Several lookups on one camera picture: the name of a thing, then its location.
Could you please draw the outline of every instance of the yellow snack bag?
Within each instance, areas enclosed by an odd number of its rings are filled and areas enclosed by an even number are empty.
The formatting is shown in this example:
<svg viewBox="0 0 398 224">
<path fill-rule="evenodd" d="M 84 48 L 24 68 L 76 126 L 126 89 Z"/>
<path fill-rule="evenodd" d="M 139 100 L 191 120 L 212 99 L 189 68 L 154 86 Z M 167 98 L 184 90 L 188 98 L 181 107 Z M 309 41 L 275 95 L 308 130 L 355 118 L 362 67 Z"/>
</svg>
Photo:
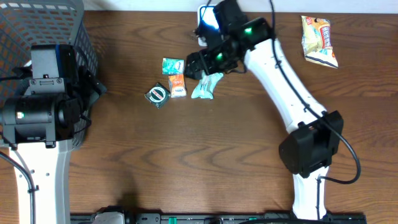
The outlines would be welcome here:
<svg viewBox="0 0 398 224">
<path fill-rule="evenodd" d="M 330 42 L 330 22 L 327 19 L 301 16 L 303 22 L 304 57 L 307 61 L 338 68 Z"/>
<path fill-rule="evenodd" d="M 184 74 L 169 76 L 169 87 L 172 98 L 186 96 Z"/>
</svg>

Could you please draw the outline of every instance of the wooden surface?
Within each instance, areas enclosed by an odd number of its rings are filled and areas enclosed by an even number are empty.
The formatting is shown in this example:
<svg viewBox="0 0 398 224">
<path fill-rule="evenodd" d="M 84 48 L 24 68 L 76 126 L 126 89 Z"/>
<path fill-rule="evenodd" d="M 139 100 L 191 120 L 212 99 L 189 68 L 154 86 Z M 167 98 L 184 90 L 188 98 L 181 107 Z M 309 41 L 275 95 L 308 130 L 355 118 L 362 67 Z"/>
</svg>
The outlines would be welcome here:
<svg viewBox="0 0 398 224">
<path fill-rule="evenodd" d="M 304 85 L 329 111 L 338 110 L 343 134 L 361 159 L 363 174 L 349 186 L 326 184 L 332 212 L 363 212 L 369 223 L 398 220 L 398 16 L 308 14 L 331 20 L 339 69 L 303 58 L 300 14 L 278 14 L 285 55 Z M 270 14 L 250 14 L 251 18 Z M 279 159 L 287 136 L 256 78 L 231 74 L 214 100 L 188 96 L 158 110 L 145 98 L 161 74 L 163 57 L 199 50 L 191 12 L 87 12 L 85 25 L 100 58 L 108 93 L 94 105 L 93 125 L 70 162 L 71 212 L 108 205 L 166 213 L 263 213 L 290 210 L 292 176 Z M 350 179 L 354 162 L 343 146 L 329 176 Z M 13 169 L 0 161 L 0 223 L 17 223 Z"/>
</svg>

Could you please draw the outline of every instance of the gray basket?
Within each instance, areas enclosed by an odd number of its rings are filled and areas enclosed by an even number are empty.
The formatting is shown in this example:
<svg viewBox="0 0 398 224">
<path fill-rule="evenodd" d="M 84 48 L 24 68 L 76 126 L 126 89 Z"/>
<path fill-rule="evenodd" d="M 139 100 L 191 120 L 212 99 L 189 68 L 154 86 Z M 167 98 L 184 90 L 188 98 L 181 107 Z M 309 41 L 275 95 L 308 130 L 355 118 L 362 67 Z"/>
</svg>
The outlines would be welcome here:
<svg viewBox="0 0 398 224">
<path fill-rule="evenodd" d="M 83 25 L 84 7 L 81 0 L 35 0 L 12 2 L 0 0 L 0 77 L 14 76 L 11 70 L 30 61 L 30 46 L 44 44 L 77 45 L 88 58 L 88 68 L 96 75 L 98 61 Z M 78 65 L 84 65 L 76 54 Z M 19 81 L 0 83 L 0 106 L 14 95 Z M 86 122 L 75 125 L 78 131 Z M 78 148 L 85 135 L 75 135 L 73 145 Z"/>
</svg>

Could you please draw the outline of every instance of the small package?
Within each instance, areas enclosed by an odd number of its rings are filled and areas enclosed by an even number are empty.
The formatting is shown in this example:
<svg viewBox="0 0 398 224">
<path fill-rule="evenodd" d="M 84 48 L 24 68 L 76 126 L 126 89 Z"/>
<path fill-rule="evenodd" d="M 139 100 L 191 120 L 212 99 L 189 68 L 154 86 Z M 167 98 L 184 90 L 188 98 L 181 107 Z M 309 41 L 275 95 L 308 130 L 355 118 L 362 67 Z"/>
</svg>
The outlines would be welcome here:
<svg viewBox="0 0 398 224">
<path fill-rule="evenodd" d="M 338 68 L 330 42 L 330 21 L 302 16 L 304 57 L 307 61 Z"/>
<path fill-rule="evenodd" d="M 169 87 L 172 98 L 187 95 L 183 74 L 169 76 Z"/>
<path fill-rule="evenodd" d="M 156 83 L 156 85 L 145 94 L 145 98 L 159 109 L 169 100 L 170 92 L 162 84 Z"/>
<path fill-rule="evenodd" d="M 163 58 L 163 75 L 179 75 L 184 73 L 184 60 Z"/>
<path fill-rule="evenodd" d="M 212 75 L 205 75 L 198 86 L 193 90 L 191 98 L 214 99 L 213 91 L 216 88 L 218 81 L 222 79 L 224 74 L 214 73 Z"/>
</svg>

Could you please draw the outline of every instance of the white backdrop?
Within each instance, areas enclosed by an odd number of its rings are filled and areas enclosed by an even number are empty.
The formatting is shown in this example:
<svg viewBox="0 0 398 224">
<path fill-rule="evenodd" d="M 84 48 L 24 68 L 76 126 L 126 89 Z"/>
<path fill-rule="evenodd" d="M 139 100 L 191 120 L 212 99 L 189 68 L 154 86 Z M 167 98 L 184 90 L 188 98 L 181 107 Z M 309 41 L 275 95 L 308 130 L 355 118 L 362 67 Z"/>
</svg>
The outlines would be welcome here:
<svg viewBox="0 0 398 224">
<path fill-rule="evenodd" d="M 83 0 L 86 10 L 196 11 L 207 0 Z M 238 0 L 243 11 L 269 12 L 268 0 Z M 398 0 L 274 0 L 277 12 L 398 13 Z"/>
</svg>

